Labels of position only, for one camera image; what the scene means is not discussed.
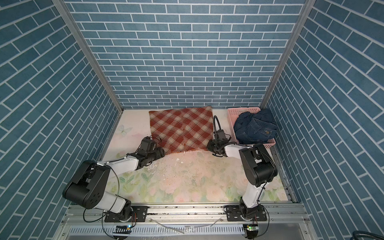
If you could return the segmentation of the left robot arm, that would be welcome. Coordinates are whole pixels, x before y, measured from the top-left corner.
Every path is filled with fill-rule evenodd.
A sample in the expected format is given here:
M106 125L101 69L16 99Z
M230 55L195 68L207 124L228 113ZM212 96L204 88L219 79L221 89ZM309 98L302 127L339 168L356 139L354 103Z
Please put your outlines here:
M84 209L103 210L114 214L121 222L128 221L133 211L131 201L106 191L108 180L119 180L119 174L147 167L164 156L165 151L157 147L149 151L139 149L113 161L84 161L64 188L63 198Z

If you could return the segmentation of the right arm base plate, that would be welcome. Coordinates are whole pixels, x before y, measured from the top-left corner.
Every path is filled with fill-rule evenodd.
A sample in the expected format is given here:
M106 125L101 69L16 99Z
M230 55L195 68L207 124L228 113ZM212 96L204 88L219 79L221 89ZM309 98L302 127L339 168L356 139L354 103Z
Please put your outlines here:
M267 213L262 205L258 205L254 208L247 208L243 204L226 205L224 206L224 212L227 216L228 222L239 222L239 221L265 222L268 219Z

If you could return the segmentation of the pink plastic basket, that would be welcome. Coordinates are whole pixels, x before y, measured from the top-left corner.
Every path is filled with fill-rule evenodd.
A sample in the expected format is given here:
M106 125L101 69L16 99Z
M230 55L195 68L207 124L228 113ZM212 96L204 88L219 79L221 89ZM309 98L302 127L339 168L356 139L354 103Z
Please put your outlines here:
M232 126L232 128L231 128L232 134L235 136L234 124L235 124L236 119L239 117L239 115L241 113L244 113L244 112L257 113L260 110L262 110L262 109L260 109L259 107L230 108L230 109L228 109L228 119L229 119L229 122L230 122L230 124ZM266 148L270 148L273 145L275 145L275 143L276 143L275 142L275 138L273 138L271 140L268 140L268 143L264 144L264 146Z

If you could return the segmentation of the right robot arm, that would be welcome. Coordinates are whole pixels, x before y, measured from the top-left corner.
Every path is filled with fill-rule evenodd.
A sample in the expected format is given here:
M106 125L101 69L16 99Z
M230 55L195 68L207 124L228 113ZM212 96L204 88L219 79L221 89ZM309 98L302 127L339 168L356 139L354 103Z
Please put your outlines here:
M253 146L240 145L235 142L210 140L207 149L216 157L232 157L241 160L248 185L240 199L239 207L229 210L228 220L233 221L238 216L244 220L265 218L265 212L260 204L263 190L277 176L277 167L266 150L264 144Z

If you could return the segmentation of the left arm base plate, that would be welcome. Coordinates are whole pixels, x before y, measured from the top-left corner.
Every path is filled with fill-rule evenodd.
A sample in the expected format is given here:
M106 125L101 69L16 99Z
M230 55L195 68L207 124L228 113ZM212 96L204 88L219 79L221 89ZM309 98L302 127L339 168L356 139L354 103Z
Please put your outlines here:
M149 207L129 206L125 207L120 213L107 213L106 223L143 223L146 220Z

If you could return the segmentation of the red plaid skirt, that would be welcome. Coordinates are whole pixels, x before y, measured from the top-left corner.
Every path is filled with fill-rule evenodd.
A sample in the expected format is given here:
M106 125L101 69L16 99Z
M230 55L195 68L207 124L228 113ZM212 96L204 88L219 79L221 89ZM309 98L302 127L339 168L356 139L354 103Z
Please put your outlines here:
M205 151L213 138L213 108L150 111L151 134L161 139L166 155Z

